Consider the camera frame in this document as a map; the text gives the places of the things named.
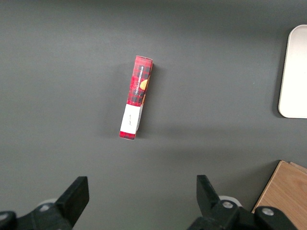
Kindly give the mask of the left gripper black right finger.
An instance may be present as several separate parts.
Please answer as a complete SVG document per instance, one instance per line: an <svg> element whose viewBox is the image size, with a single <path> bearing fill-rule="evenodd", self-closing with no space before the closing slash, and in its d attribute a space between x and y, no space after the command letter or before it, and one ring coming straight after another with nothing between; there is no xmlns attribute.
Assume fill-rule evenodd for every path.
<svg viewBox="0 0 307 230"><path fill-rule="evenodd" d="M279 209L260 206L254 213L229 199L220 199L206 175L197 176L197 202L202 216L189 230L295 230Z"/></svg>

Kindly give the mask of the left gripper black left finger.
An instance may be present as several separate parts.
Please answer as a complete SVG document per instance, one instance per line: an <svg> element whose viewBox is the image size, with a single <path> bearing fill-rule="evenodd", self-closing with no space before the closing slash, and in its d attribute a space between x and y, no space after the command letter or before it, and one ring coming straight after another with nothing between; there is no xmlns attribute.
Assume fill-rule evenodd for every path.
<svg viewBox="0 0 307 230"><path fill-rule="evenodd" d="M79 176L55 202L45 202L28 214L0 213L2 230L71 230L89 202L88 178Z"/></svg>

